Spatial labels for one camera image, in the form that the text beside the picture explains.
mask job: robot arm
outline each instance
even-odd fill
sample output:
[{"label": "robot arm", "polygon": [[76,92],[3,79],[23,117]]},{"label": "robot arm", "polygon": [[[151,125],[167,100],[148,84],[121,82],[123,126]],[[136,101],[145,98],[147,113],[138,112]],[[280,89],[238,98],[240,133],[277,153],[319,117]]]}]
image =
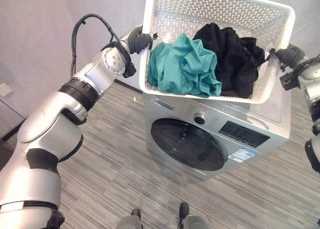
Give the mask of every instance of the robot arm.
[{"label": "robot arm", "polygon": [[80,148],[83,135],[77,125],[86,121],[95,102],[117,77],[135,72],[130,54],[139,53],[156,38],[157,34],[142,34],[140,26],[110,43],[26,119],[15,151],[0,172],[1,228],[60,227],[64,218],[58,211],[61,178],[57,164]]},{"label": "robot arm", "polygon": [[309,59],[305,53],[294,45],[279,49],[275,55],[292,71],[280,77],[285,90],[299,87],[309,107],[313,121],[314,137],[305,143],[305,152],[312,168],[320,172],[320,54]]}]

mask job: blue sticker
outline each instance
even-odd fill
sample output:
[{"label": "blue sticker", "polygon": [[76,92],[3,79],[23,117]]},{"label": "blue sticker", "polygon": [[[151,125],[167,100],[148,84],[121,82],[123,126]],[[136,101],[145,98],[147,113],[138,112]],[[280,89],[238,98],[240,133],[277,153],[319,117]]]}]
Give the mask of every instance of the blue sticker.
[{"label": "blue sticker", "polygon": [[242,163],[252,157],[257,156],[258,153],[246,147],[242,147],[240,150],[236,151],[232,155],[228,156],[230,159]]}]

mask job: green clothing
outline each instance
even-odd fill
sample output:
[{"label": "green clothing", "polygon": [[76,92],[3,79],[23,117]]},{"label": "green clothing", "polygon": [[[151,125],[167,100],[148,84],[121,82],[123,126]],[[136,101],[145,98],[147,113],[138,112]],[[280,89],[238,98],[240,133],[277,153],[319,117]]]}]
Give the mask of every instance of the green clothing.
[{"label": "green clothing", "polygon": [[216,65],[213,51],[182,33],[173,44],[161,42],[151,52],[148,81],[161,92],[218,96],[222,84],[215,76]]}]

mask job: plastic basket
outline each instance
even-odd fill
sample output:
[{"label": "plastic basket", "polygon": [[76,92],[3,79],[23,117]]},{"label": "plastic basket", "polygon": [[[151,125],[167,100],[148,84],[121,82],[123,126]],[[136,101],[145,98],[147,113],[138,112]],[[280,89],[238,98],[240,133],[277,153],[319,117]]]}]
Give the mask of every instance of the plastic basket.
[{"label": "plastic basket", "polygon": [[[257,38],[257,45],[264,50],[269,45],[287,48],[295,22],[295,12],[287,5],[268,0],[146,0],[143,33],[157,32],[160,42],[173,43],[180,33],[190,38],[207,23],[220,28],[232,27],[239,37]],[[148,83],[150,51],[140,56],[139,86],[147,94],[204,99],[193,95],[163,93]],[[280,62],[273,58],[261,65],[259,78],[254,83],[250,98],[210,96],[208,100],[223,100],[260,104],[265,102],[279,79]]]}]

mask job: washing machine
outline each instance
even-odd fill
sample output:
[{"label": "washing machine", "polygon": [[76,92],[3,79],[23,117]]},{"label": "washing machine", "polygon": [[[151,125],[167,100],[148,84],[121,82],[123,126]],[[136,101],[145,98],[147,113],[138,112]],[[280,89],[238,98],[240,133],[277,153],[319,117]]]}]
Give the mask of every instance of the washing machine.
[{"label": "washing machine", "polygon": [[146,148],[209,179],[254,160],[290,136],[291,94],[277,82],[262,104],[144,94]]}]

